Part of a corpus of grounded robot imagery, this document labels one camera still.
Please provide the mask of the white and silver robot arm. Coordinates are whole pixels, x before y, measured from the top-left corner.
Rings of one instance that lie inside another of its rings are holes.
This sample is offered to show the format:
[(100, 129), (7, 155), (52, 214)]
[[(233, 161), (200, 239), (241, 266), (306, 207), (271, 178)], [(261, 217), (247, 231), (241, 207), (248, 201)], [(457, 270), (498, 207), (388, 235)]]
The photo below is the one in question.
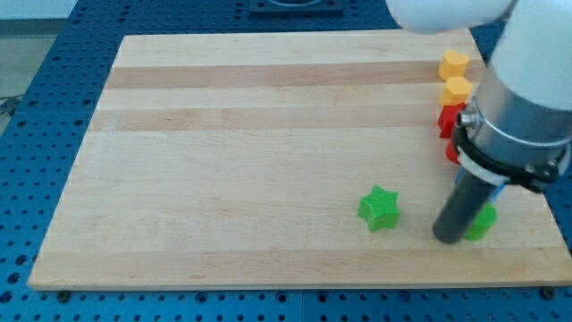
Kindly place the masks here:
[(479, 116), (455, 138), (463, 166), (478, 164), (530, 191), (562, 176), (571, 144), (569, 1), (390, 1), (405, 30), (431, 34), (505, 20), (473, 98)]

